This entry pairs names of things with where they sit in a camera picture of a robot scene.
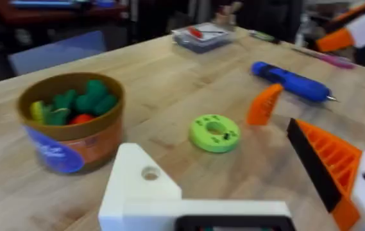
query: orange ridged part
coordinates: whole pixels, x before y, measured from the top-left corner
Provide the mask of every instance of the orange ridged part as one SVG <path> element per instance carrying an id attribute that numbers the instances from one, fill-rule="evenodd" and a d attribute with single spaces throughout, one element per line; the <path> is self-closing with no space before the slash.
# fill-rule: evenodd
<path id="1" fill-rule="evenodd" d="M 361 217 L 350 195 L 362 151 L 316 126 L 301 120 L 296 122 L 342 194 L 332 215 L 339 229 L 348 231 Z"/>
<path id="2" fill-rule="evenodd" d="M 246 122 L 249 125 L 266 125 L 283 89 L 279 83 L 276 83 L 260 93 L 252 101 Z"/>

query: container label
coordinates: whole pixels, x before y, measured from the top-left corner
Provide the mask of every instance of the container label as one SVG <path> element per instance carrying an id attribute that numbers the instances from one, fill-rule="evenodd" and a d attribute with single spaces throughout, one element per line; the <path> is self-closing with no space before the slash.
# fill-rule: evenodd
<path id="1" fill-rule="evenodd" d="M 25 126 L 45 165 L 61 173 L 73 173 L 85 164 L 110 155 L 121 143 L 121 120 L 94 135 L 72 141 L 56 141 Z"/>
<path id="2" fill-rule="evenodd" d="M 29 126 L 25 129 L 46 166 L 61 173 L 73 173 L 84 166 L 84 160 L 76 151 Z"/>

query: metal tip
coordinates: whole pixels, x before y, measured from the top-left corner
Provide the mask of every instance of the metal tip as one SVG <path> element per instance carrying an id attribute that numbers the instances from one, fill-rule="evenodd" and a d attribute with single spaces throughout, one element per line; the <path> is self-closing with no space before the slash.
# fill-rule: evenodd
<path id="1" fill-rule="evenodd" d="M 337 100 L 334 96 L 327 96 L 328 100 L 330 101 L 336 101 L 336 102 L 340 102 L 339 100 Z"/>

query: clear plastic box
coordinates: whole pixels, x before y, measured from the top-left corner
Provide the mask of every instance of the clear plastic box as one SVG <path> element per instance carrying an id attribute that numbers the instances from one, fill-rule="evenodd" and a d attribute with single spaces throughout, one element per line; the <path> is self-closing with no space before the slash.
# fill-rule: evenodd
<path id="1" fill-rule="evenodd" d="M 194 27 L 203 32 L 203 38 L 197 38 L 191 35 L 187 28 L 181 28 L 172 31 L 174 41 L 179 46 L 190 49 L 195 53 L 205 53 L 232 41 L 231 31 L 211 22 L 195 25 Z M 207 33 L 205 31 L 219 31 L 219 33 Z"/>

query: orange and white object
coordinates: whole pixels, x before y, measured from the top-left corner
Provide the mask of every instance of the orange and white object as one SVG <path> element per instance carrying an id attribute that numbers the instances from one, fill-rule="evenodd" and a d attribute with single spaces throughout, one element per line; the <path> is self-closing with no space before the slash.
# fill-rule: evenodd
<path id="1" fill-rule="evenodd" d="M 288 138 L 341 231 L 365 231 L 365 151 L 291 119 Z"/>
<path id="2" fill-rule="evenodd" d="M 283 89 L 279 83 L 276 83 L 260 93 L 252 101 L 246 122 L 249 125 L 266 125 Z"/>
<path id="3" fill-rule="evenodd" d="M 348 46 L 364 47 L 365 15 L 348 23 L 344 28 L 317 40 L 316 44 L 321 52 L 335 51 Z"/>

